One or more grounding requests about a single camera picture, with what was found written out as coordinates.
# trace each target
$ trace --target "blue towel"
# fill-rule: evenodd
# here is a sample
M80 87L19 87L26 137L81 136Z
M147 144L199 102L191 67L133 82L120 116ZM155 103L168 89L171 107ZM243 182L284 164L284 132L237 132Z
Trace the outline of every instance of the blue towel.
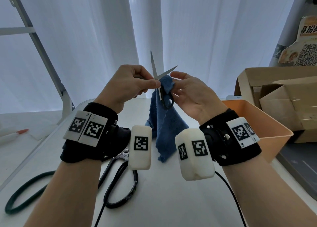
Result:
M161 78L160 82L166 93L169 93L173 88L174 83L169 75ZM176 151L175 136L184 129L188 129L188 125L182 120L174 107L170 109L163 108L158 89L152 94L150 115L145 125L152 128L152 138L156 137L156 148L161 154L158 160L162 163Z

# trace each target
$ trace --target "white curtain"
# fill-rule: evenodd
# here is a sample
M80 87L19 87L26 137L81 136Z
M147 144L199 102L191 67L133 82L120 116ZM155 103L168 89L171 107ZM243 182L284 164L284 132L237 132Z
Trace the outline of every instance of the white curtain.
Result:
M294 0L21 1L76 106L96 97L122 64L141 64L152 72L150 50L158 74L178 65L176 70L200 78L225 98L243 69L269 65ZM16 111L61 109L47 73L16 71L3 64L2 52L0 58L11 78L34 77L28 80L30 91L17 96L23 87L0 76L0 113L15 104Z

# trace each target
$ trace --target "right hand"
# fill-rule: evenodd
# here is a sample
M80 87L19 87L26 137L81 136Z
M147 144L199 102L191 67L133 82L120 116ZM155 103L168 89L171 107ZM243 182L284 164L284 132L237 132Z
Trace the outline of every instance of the right hand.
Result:
M171 92L174 102L200 125L228 109L200 79L178 71L173 71L171 77L180 79L173 79L175 84Z

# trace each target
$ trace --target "orange bin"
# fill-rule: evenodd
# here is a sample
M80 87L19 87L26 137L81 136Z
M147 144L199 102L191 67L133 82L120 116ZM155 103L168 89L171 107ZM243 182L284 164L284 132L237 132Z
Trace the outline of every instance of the orange bin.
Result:
M258 144L267 162L271 162L293 132L246 100L224 100L223 103L240 117L245 117L260 138Z

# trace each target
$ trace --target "metal scissor blade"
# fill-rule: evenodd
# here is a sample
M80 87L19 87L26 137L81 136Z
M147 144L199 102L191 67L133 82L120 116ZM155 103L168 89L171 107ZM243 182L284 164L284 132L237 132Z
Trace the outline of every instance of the metal scissor blade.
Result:
M152 63L153 77L154 77L154 79L158 79L158 74L156 73L156 68L155 68L155 64L154 64L152 51L151 51L151 63Z
M168 74L169 74L170 72L172 72L177 66L178 66L178 65L176 65L176 66L173 67L172 69L170 69L170 70L164 72L163 74L160 74L160 75L157 77L157 79L161 79L162 77L168 75Z

